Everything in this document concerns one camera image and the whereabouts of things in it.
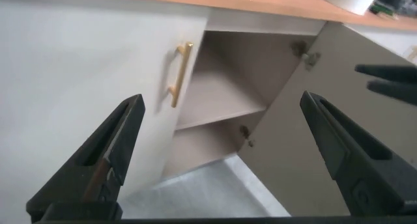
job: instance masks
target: gold handle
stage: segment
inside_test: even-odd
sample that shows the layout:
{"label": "gold handle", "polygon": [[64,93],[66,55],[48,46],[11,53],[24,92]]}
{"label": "gold handle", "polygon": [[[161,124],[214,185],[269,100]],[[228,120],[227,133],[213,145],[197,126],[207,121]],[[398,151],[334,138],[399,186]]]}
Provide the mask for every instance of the gold handle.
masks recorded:
{"label": "gold handle", "polygon": [[193,44],[191,42],[187,42],[185,46],[178,46],[177,50],[182,55],[182,63],[180,67],[180,72],[178,74],[177,82],[175,86],[169,87],[169,92],[172,94],[172,102],[171,107],[176,107],[178,103],[178,98],[180,96],[180,91],[182,87],[182,82],[184,81],[185,70],[187,69],[188,59],[190,58],[191,49],[193,48]]}

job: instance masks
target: gray floor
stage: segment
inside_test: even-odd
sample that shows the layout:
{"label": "gray floor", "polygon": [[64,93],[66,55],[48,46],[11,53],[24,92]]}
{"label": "gray floor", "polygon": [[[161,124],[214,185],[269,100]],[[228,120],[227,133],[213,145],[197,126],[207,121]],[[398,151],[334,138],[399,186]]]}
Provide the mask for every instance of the gray floor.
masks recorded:
{"label": "gray floor", "polygon": [[165,180],[120,204],[126,219],[289,216],[237,155]]}

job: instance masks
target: door hinge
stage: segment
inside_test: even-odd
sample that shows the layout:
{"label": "door hinge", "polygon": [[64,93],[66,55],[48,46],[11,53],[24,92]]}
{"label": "door hinge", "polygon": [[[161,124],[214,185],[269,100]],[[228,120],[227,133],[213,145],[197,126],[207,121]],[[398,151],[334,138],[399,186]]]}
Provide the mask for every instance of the door hinge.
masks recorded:
{"label": "door hinge", "polygon": [[321,53],[319,52],[307,53],[308,46],[306,41],[301,40],[291,43],[291,49],[293,55],[304,61],[307,70],[311,70],[321,58]]}
{"label": "door hinge", "polygon": [[245,138],[245,140],[247,140],[249,147],[253,147],[254,146],[254,141],[249,139],[250,132],[249,132],[248,127],[241,125],[239,127],[239,132],[243,136],[243,138]]}

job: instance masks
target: white cabinet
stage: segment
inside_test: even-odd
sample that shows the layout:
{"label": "white cabinet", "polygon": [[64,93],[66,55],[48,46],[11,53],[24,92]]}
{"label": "white cabinet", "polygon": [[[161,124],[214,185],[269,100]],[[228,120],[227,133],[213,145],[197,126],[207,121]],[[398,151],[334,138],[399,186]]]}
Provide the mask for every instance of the white cabinet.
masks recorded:
{"label": "white cabinet", "polygon": [[146,113],[120,197],[160,178],[208,14],[154,1],[0,0],[1,222],[29,222],[25,203],[134,94]]}
{"label": "white cabinet", "polygon": [[[321,54],[314,67],[292,54],[299,40]],[[291,215],[349,215],[300,109],[305,90],[417,167],[417,107],[367,90],[374,77],[354,71],[357,64],[410,65],[406,59],[338,23],[317,37],[207,32],[202,46],[164,176],[238,151]]]}

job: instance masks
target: cabinet shelf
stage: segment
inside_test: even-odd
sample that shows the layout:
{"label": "cabinet shelf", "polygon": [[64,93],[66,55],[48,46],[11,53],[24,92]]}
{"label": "cabinet shelf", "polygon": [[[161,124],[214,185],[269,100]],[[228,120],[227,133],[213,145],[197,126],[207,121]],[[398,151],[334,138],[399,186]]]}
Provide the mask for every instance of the cabinet shelf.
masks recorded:
{"label": "cabinet shelf", "polygon": [[264,111],[266,104],[237,73],[202,48],[186,92],[177,130]]}
{"label": "cabinet shelf", "polygon": [[235,153],[237,148],[222,122],[177,130],[162,176],[179,175],[220,160]]}

